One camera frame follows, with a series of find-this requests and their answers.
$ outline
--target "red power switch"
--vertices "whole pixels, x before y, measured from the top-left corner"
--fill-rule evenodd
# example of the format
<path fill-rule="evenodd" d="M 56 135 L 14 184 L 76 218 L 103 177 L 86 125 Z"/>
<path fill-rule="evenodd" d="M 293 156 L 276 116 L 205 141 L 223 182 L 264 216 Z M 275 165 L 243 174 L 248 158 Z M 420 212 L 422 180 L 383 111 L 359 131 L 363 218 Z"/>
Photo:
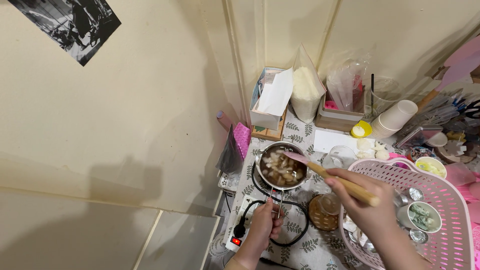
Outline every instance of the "red power switch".
<path fill-rule="evenodd" d="M 240 246 L 241 244 L 241 240 L 238 238 L 235 238 L 234 236 L 232 236 L 232 239 L 230 239 L 230 242 L 236 244 L 237 246 Z"/>

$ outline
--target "wooden spatula handle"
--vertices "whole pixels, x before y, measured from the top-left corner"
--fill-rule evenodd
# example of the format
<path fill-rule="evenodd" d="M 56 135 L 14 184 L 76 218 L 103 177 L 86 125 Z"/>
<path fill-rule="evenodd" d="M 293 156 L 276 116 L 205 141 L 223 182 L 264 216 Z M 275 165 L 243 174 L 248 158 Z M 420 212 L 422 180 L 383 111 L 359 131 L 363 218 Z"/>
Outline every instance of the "wooden spatula handle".
<path fill-rule="evenodd" d="M 307 166 L 316 172 L 319 176 L 326 178 L 336 178 L 340 183 L 345 186 L 348 194 L 352 197 L 358 199 L 361 202 L 368 204 L 371 207 L 376 207 L 380 204 L 380 198 L 375 196 L 373 193 L 367 191 L 365 188 L 355 184 L 354 182 L 350 182 L 338 176 L 333 176 L 327 173 L 324 167 L 315 164 L 313 162 L 308 162 Z"/>
<path fill-rule="evenodd" d="M 430 91 L 430 93 L 428 93 L 422 100 L 420 100 L 419 102 L 417 102 L 417 107 L 419 108 L 417 114 L 421 113 L 422 109 L 432 100 L 434 99 L 437 95 L 438 95 L 438 91 L 437 90 L 432 90 Z"/>

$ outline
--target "power strip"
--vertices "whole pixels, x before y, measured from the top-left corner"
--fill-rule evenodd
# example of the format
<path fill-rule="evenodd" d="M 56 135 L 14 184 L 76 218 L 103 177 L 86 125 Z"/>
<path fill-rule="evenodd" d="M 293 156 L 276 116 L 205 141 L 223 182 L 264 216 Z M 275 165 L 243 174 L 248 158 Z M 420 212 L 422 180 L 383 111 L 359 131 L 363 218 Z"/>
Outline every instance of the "power strip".
<path fill-rule="evenodd" d="M 235 223 L 233 224 L 233 228 L 235 228 L 235 226 L 237 226 L 240 223 L 240 218 L 243 216 L 243 213 L 245 212 L 245 209 L 248 207 L 248 205 L 250 203 L 252 203 L 253 201 L 256 201 L 256 200 L 259 200 L 259 199 L 256 199 L 256 198 L 254 198 L 252 196 L 248 196 L 248 195 L 245 195 L 243 197 L 243 201 L 241 203 L 239 213 L 238 213 L 238 215 L 235 219 Z M 252 205 L 250 207 L 250 209 L 248 209 L 247 214 L 245 215 L 245 218 L 246 218 L 246 221 L 245 221 L 245 235 L 242 238 L 236 238 L 233 235 L 233 229 L 232 229 L 232 231 L 230 232 L 230 235 L 227 238 L 227 243 L 225 244 L 226 248 L 228 248 L 229 250 L 234 251 L 234 252 L 238 251 L 240 246 L 243 244 L 243 241 L 247 238 L 248 231 L 250 229 L 250 224 L 251 224 L 251 221 L 252 221 L 253 211 L 255 211 L 255 209 L 257 207 L 259 207 L 258 203 Z"/>

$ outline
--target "yellow cupcake liner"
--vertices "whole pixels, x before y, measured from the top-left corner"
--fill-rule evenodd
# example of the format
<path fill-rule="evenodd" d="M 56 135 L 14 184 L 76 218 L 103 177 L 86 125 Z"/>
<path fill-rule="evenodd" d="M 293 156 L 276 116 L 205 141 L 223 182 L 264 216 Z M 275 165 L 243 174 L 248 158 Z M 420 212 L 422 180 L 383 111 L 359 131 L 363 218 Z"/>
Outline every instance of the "yellow cupcake liner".
<path fill-rule="evenodd" d="M 370 124 L 368 124 L 365 121 L 360 120 L 360 122 L 358 122 L 358 124 L 356 124 L 355 126 L 359 126 L 359 127 L 363 128 L 363 130 L 365 131 L 365 134 L 363 136 L 357 136 L 357 135 L 353 134 L 353 129 L 352 129 L 350 131 L 350 134 L 355 138 L 363 138 L 363 137 L 366 137 L 366 136 L 372 134 L 372 126 L 370 126 Z"/>

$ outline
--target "stainless steel pot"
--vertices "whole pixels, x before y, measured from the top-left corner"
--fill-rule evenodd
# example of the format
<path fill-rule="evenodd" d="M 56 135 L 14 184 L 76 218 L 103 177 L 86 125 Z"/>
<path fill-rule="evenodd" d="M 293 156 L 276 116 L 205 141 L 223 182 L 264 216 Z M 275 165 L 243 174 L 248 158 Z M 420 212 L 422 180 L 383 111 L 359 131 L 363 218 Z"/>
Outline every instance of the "stainless steel pot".
<path fill-rule="evenodd" d="M 264 157 L 265 153 L 267 153 L 270 149 L 272 149 L 274 147 L 291 148 L 295 152 L 297 152 L 298 154 L 301 154 L 302 156 L 305 156 L 306 158 L 308 158 L 308 160 L 310 160 L 310 158 L 308 156 L 308 153 L 303 151 L 296 144 L 293 144 L 293 143 L 290 143 L 290 142 L 284 142 L 284 141 L 271 143 L 271 144 L 265 146 L 264 148 L 262 148 L 258 151 L 258 154 L 255 157 L 255 168 L 256 168 L 258 174 L 261 176 L 261 178 L 265 181 L 265 183 L 272 187 L 272 191 L 270 192 L 270 197 L 272 196 L 273 189 L 282 191 L 282 198 L 280 200 L 280 208 L 281 208 L 282 207 L 282 202 L 283 202 L 283 194 L 284 194 L 285 190 L 294 189 L 294 188 L 299 187 L 299 186 L 303 185 L 304 183 L 306 183 L 310 179 L 310 177 L 312 176 L 312 170 L 307 167 L 307 171 L 305 172 L 305 175 L 302 177 L 302 179 L 296 185 L 278 186 L 278 185 L 275 185 L 275 184 L 269 182 L 267 180 L 267 178 L 263 175 L 262 170 L 260 169 L 260 163 L 261 163 L 262 158 Z"/>

